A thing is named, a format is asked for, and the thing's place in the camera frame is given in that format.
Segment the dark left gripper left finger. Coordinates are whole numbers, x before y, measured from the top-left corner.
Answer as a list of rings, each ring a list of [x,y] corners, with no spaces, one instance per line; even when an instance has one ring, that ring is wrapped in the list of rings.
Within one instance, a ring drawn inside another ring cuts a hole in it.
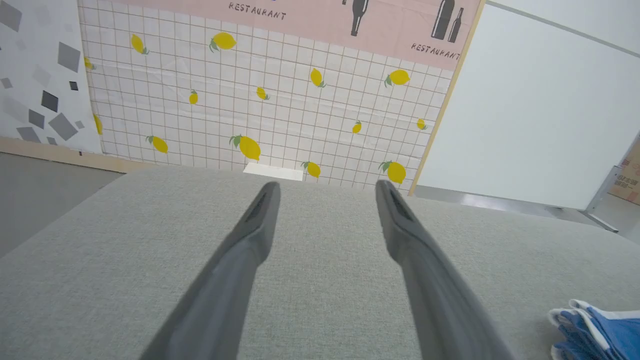
[[[255,276],[274,243],[280,203],[279,183],[265,183],[140,360],[237,359]]]

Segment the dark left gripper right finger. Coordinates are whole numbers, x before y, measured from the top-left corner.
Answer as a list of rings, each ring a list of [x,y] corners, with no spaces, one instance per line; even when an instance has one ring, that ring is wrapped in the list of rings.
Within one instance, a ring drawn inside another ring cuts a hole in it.
[[[382,233],[400,266],[423,360],[515,360],[478,297],[388,180],[375,183]]]

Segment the blue garment with white trim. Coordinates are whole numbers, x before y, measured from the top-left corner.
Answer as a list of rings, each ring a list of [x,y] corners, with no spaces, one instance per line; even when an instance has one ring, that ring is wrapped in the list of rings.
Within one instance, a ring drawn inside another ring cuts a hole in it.
[[[547,317],[565,337],[551,347],[552,360],[640,360],[640,310],[607,311],[571,299]]]

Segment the white rectangular box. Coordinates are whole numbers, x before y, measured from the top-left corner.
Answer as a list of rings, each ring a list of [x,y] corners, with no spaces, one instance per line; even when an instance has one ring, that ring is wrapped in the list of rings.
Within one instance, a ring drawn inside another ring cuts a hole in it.
[[[296,182],[302,182],[304,178],[304,174],[301,170],[265,165],[258,162],[249,162],[244,167],[243,173],[292,180]]]

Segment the white board panel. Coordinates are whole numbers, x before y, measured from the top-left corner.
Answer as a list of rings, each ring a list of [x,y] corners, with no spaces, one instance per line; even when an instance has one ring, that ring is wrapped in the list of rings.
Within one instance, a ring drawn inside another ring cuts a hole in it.
[[[486,0],[417,184],[584,210],[640,132],[640,0]]]

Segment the brown cardboard box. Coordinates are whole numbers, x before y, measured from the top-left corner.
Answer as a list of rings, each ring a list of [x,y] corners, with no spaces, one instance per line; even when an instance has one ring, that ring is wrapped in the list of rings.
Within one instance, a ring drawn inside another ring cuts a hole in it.
[[[621,163],[621,171],[608,193],[640,205],[640,137]]]

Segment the grey geometric pattern panel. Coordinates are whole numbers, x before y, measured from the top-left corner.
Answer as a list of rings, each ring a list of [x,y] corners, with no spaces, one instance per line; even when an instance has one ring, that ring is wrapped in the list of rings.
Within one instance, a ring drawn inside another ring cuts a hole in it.
[[[78,0],[0,0],[0,137],[102,153]]]

